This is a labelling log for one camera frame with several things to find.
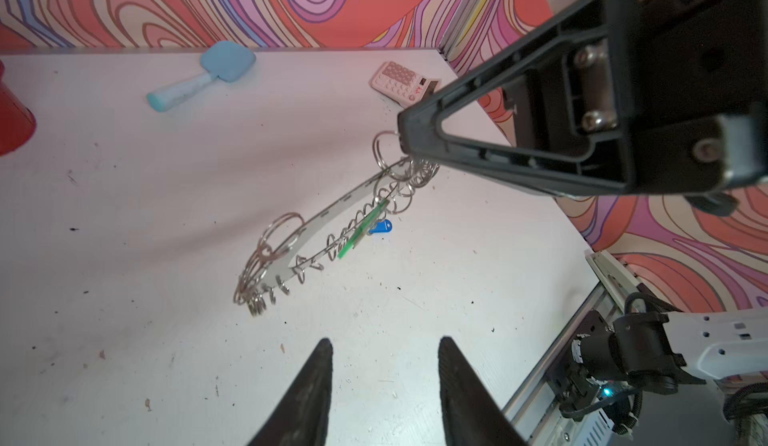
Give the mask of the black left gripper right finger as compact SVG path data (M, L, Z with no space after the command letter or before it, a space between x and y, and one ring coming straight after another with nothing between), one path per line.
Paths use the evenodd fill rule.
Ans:
M447 445L526 445L451 337L439 343L438 371Z

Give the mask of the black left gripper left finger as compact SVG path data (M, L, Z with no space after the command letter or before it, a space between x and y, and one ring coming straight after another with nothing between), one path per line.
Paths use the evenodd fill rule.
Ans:
M249 445L326 444L332 400L333 346L321 339Z

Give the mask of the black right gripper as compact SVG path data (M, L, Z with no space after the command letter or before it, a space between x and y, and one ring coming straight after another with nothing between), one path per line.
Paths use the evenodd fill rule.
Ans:
M640 117L628 195L767 176L767 0L640 0Z

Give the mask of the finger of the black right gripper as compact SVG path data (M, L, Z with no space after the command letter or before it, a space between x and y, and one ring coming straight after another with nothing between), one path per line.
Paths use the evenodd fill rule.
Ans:
M402 150L543 195L633 194L640 13L640 0L577 0L401 112ZM513 117L514 145L444 129L450 116L495 92Z

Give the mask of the green tagged key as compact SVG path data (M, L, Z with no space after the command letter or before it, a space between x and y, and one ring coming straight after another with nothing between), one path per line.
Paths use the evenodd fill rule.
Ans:
M368 210L361 210L363 216L355 221L354 227L351 230L342 234L345 241L337 253L338 259L344 258L359 244L363 237L379 221L380 217L386 213L389 203L390 201L387 199L375 200Z

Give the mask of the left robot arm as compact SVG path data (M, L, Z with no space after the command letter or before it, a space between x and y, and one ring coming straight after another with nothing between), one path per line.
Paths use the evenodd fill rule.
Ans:
M644 392L671 395L681 384L766 370L767 310L686 313L635 292L610 329L574 334L556 356L575 377L604 382L612 391L588 406L560 405L562 418L580 420L619 402L636 401ZM332 358L331 341L321 339L251 444L325 444ZM448 336L439 343L438 372L446 444L525 444Z

